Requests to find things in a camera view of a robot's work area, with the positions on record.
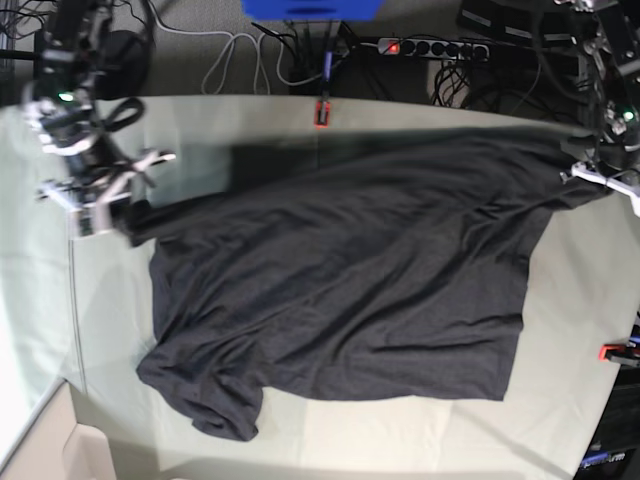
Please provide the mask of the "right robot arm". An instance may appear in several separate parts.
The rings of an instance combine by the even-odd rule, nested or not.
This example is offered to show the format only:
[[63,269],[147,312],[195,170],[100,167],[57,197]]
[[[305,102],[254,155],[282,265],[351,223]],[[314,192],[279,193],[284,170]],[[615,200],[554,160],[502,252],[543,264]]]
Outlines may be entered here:
[[112,1],[61,1],[44,29],[39,72],[22,93],[22,112],[42,150],[63,161],[66,176],[43,182],[38,194],[66,213],[78,238],[131,234],[145,209],[133,186],[155,185],[148,170],[175,160],[171,151],[126,154],[113,136],[145,114],[143,101],[123,96],[108,114],[100,88],[119,70],[108,56]]

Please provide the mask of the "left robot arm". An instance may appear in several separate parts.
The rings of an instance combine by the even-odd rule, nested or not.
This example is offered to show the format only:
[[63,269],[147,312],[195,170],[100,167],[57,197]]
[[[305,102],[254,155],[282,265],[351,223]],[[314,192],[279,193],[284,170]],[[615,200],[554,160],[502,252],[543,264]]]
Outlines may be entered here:
[[586,60],[594,126],[571,175],[615,191],[639,210],[639,3],[561,1]]

